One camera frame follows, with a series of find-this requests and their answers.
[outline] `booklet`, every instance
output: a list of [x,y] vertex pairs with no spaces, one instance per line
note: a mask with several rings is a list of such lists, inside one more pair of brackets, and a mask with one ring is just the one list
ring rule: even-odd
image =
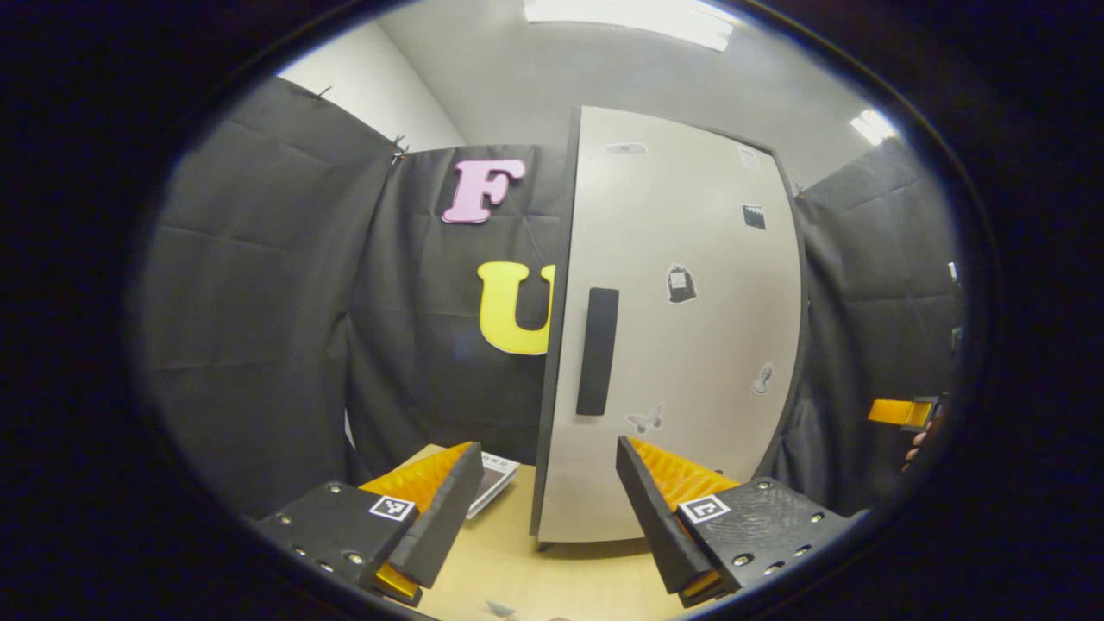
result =
[[484,477],[476,491],[476,499],[468,509],[468,519],[476,516],[495,496],[506,488],[507,483],[518,473],[518,462],[484,453]]

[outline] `black door handle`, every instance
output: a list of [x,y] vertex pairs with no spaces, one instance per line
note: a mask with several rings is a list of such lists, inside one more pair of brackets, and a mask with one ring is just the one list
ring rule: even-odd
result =
[[606,413],[609,372],[614,365],[614,337],[617,336],[618,296],[614,288],[591,288],[576,414],[601,417]]

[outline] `white cabinet door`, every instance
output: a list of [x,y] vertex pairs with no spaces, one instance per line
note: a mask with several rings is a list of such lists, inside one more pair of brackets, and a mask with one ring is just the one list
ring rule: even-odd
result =
[[[618,435],[751,477],[786,404],[803,306],[793,213],[771,155],[639,114],[584,107],[578,119],[565,295],[554,301],[561,338],[550,344],[555,399],[534,499],[541,541],[643,536],[614,470]],[[617,292],[616,328],[604,408],[593,398],[594,377],[606,388],[603,351],[584,381],[584,410],[602,413],[581,415],[592,288]],[[592,327],[592,349],[609,327]]]

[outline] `wooden table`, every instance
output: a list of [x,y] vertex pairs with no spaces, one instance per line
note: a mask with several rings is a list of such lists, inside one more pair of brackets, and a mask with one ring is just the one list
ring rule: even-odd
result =
[[[407,463],[432,455],[428,445]],[[670,619],[686,609],[668,594],[644,539],[554,544],[538,552],[529,535],[535,469],[513,481],[465,522],[432,589],[416,610],[445,621],[495,621],[487,600],[514,621]]]

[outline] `fluorescent light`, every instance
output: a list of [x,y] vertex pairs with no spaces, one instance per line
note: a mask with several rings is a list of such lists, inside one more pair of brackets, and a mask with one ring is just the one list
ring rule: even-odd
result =
[[862,110],[862,114],[851,119],[851,127],[858,129],[859,134],[871,145],[878,146],[890,136],[896,136],[896,130],[890,125],[885,117],[874,110]]
[[736,19],[697,0],[526,0],[526,19],[636,28],[703,45],[729,46]]

